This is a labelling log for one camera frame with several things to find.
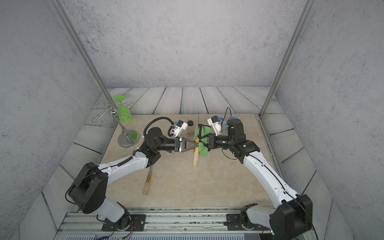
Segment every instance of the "label on handle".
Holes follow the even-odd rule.
[[[199,147],[195,147],[193,152],[193,166],[196,167],[199,164]]]
[[[151,182],[151,177],[152,177],[152,173],[149,172],[148,176],[147,176],[147,181],[146,182]]]

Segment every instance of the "chrome stand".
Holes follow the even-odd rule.
[[[131,108],[132,107],[131,103],[129,103],[129,102],[127,102],[127,103],[129,104],[129,106],[127,106],[127,108]],[[105,111],[101,116],[99,114],[94,116],[93,119],[92,119],[92,122],[99,121],[104,116],[104,114],[106,114],[108,111],[110,111],[112,119],[116,119],[117,123],[121,126],[121,129],[122,129],[121,134],[118,137],[118,144],[120,145],[120,147],[130,148],[130,147],[135,146],[139,142],[140,134],[136,130],[131,130],[131,129],[128,130],[120,122],[119,111],[124,112],[123,110],[121,110],[121,109],[119,110],[119,109],[113,108],[110,103],[99,103],[98,106],[100,106],[101,108],[108,108],[108,110]],[[130,113],[125,112],[125,114],[122,114],[122,115],[125,118],[129,118],[130,117],[129,114]],[[107,122],[106,122],[105,126],[103,125],[104,121],[106,121],[106,119],[103,119],[101,121],[102,126],[103,127],[109,127],[110,124],[108,124]]]

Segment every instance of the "metal frame post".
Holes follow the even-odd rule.
[[[299,41],[300,36],[303,33],[304,27],[308,21],[308,18],[309,18],[310,14],[313,10],[315,1],[316,0],[307,0],[307,2],[305,3],[304,9],[303,9],[301,16],[299,18],[299,22],[296,25],[296,28],[292,34],[292,37],[291,37],[291,40],[290,40],[289,45],[287,47],[287,50],[285,51],[283,60],[281,61],[280,67],[277,70],[276,76],[273,79],[271,87],[269,88],[268,95],[266,96],[264,105],[263,105],[262,110],[261,110],[260,115],[259,115],[261,119],[263,119],[263,116],[264,116],[266,110],[268,109],[269,103],[271,102],[273,95],[275,94],[277,87],[280,84],[280,81],[283,77],[284,71],[287,68],[289,60],[291,59],[292,54],[295,50],[295,46],[296,46],[297,42]]]
[[[62,4],[60,3],[59,0],[49,0],[49,2],[51,4],[53,10],[55,11],[57,17],[59,18],[61,24],[63,25],[65,31],[68,33],[68,35],[71,38],[73,44],[75,45],[77,51],[79,52],[82,60],[84,61],[85,65],[87,66],[88,70],[90,71],[93,79],[95,80],[96,84],[99,86],[99,89],[101,90],[105,99],[107,99],[107,102],[109,102],[113,108],[116,108],[116,105],[113,102],[112,97],[109,94],[108,89],[105,87],[99,73],[96,70],[96,67],[94,66],[89,55],[87,54],[87,51],[85,50],[83,44],[81,43],[80,38],[77,35],[75,29],[73,28],[73,25],[71,24],[71,21],[69,20],[68,15],[65,13],[65,10],[64,10]]]

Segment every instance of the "black mounting plate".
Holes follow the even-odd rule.
[[[146,215],[145,214],[131,214],[131,220],[133,222],[133,231],[134,232],[141,232],[141,231],[144,231],[144,225],[145,225],[145,219],[146,219]],[[111,232],[113,231],[113,222],[109,221],[108,219],[106,219],[107,222],[103,224],[103,227],[101,228],[101,230],[103,232]],[[125,230],[125,232],[130,232],[131,231],[131,228],[129,227],[127,230]]]
[[[241,220],[240,220],[240,214],[227,214],[227,229],[228,231],[244,231],[246,230],[243,228]],[[252,224],[253,229],[248,229],[248,231],[262,231],[264,230],[265,233],[270,232],[270,229],[258,224]]]

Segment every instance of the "green sponge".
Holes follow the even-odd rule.
[[[200,128],[199,125],[197,125],[195,129],[195,139],[199,135]],[[204,146],[203,143],[207,144],[208,143],[208,138],[204,137],[208,134],[211,133],[211,128],[208,126],[203,126],[203,129],[201,130],[201,138],[199,139],[199,155],[206,157],[208,155],[208,148]]]
[[[129,122],[132,120],[132,114],[129,108],[121,104],[121,102],[125,99],[124,95],[117,95],[113,97],[113,101],[118,102],[120,104],[119,106],[119,119],[120,122]]]

